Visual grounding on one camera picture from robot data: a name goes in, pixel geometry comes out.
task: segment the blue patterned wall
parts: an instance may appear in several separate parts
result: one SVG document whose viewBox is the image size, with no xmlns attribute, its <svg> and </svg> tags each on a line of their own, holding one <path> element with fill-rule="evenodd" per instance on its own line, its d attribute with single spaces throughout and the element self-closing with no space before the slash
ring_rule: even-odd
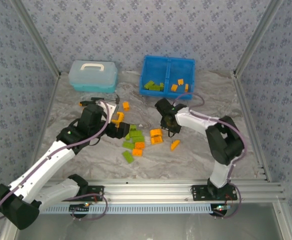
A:
<svg viewBox="0 0 292 240">
<path fill-rule="evenodd" d="M 54 83 L 10 2 L 0 0 L 0 183 L 30 162 Z"/>
<path fill-rule="evenodd" d="M 144 55 L 232 70 L 270 0 L 22 0 L 60 71 L 74 60 L 141 67 Z"/>
<path fill-rule="evenodd" d="M 292 212 L 292 0 L 284 1 L 241 76 L 273 180 Z"/>
</svg>

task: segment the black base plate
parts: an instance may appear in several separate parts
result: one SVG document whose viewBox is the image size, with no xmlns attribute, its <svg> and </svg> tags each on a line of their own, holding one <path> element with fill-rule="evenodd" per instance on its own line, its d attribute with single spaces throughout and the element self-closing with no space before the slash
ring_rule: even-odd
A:
<svg viewBox="0 0 292 240">
<path fill-rule="evenodd" d="M 234 201 L 237 200 L 236 189 L 232 185 L 227 185 L 223 191 L 223 195 L 219 198 L 213 197 L 208 192 L 207 185 L 191 186 L 191 194 L 194 201 L 229 201 L 230 199 L 226 195 L 229 195 Z"/>
<path fill-rule="evenodd" d="M 88 186 L 86 194 L 104 195 L 104 186 Z M 68 200 L 67 202 L 102 202 L 103 199 L 99 196 L 86 196 L 80 199 Z"/>
</svg>

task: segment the green lego brick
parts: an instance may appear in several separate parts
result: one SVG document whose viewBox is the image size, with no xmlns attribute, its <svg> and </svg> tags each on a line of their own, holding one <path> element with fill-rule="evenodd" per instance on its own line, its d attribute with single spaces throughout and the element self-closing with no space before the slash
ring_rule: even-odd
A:
<svg viewBox="0 0 292 240">
<path fill-rule="evenodd" d="M 134 136 L 131 138 L 133 143 L 145 142 L 144 136 Z"/>
<path fill-rule="evenodd" d="M 129 127 L 129 132 L 136 131 L 136 125 L 131 124 Z"/>
<path fill-rule="evenodd" d="M 155 83 L 153 82 L 153 81 L 149 81 L 148 83 L 146 83 L 145 85 L 144 85 L 144 88 L 145 89 L 149 89 L 150 88 L 150 86 L 152 86 L 152 85 L 154 85 Z"/>
<path fill-rule="evenodd" d="M 158 86 L 158 85 L 152 85 L 152 86 L 149 86 L 148 89 L 149 90 L 152 90 L 152 91 L 160 91 L 161 90 L 161 87 Z"/>
<path fill-rule="evenodd" d="M 122 155 L 124 156 L 124 158 L 126 159 L 126 161 L 131 164 L 132 162 L 134 162 L 134 158 L 132 156 L 132 154 L 129 151 L 124 151 L 122 153 Z"/>
<path fill-rule="evenodd" d="M 163 82 L 161 82 L 161 83 L 159 84 L 159 87 L 160 87 L 160 91 L 161 91 L 161 92 L 164 91 L 164 83 L 163 83 Z"/>
<path fill-rule="evenodd" d="M 129 133 L 129 136 L 130 136 L 131 138 L 133 138 L 133 137 L 138 137 L 138 136 L 143 136 L 143 133 L 142 133 L 141 130 L 131 131 L 131 132 Z"/>
<path fill-rule="evenodd" d="M 127 149 L 130 149 L 130 150 L 133 150 L 135 148 L 135 144 L 134 143 L 131 143 L 129 141 L 124 141 L 122 143 L 122 147 L 123 148 L 127 148 Z"/>
</svg>

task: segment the gray marble tabletop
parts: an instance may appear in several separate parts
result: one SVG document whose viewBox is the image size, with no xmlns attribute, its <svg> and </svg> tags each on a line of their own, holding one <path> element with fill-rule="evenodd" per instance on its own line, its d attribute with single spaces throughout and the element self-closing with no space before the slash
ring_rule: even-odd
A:
<svg viewBox="0 0 292 240">
<path fill-rule="evenodd" d="M 182 127 L 173 138 L 164 131 L 163 143 L 151 145 L 150 130 L 160 128 L 161 116 L 154 105 L 156 97 L 139 94 L 139 78 L 137 72 L 120 72 L 116 93 L 120 97 L 119 110 L 123 112 L 122 102 L 127 101 L 130 111 L 124 112 L 124 122 L 136 124 L 145 136 L 145 149 L 142 157 L 134 157 L 128 164 L 122 156 L 127 150 L 122 147 L 124 139 L 113 139 L 106 135 L 99 144 L 84 148 L 76 157 L 67 162 L 54 178 L 66 178 L 71 174 L 79 174 L 90 179 L 207 179 L 212 173 L 214 159 L 210 153 L 207 138 L 193 130 Z M 248 143 L 247 155 L 233 171 L 234 178 L 253 179 L 258 177 L 258 163 L 252 150 L 244 117 L 230 74 L 210 71 L 196 72 L 195 92 L 205 99 L 205 105 L 199 109 L 205 115 L 232 117 L 238 129 Z M 55 99 L 45 130 L 43 143 L 38 157 L 42 156 L 58 133 L 75 118 L 79 118 L 83 108 L 79 102 L 90 97 L 113 96 L 113 94 L 89 93 L 75 91 L 69 84 L 68 75 L 63 73 L 56 90 Z M 200 103 L 196 96 L 191 101 L 181 101 L 191 106 Z M 170 150 L 172 141 L 180 140 L 179 146 Z"/>
</svg>

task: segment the white handle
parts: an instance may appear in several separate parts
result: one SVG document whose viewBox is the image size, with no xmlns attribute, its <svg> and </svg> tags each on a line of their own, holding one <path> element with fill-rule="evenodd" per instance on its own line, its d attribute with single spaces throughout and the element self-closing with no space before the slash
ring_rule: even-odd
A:
<svg viewBox="0 0 292 240">
<path fill-rule="evenodd" d="M 83 70 L 86 67 L 100 67 L 100 71 L 104 71 L 104 65 L 99 63 L 85 63 L 81 66 L 80 70 Z"/>
</svg>

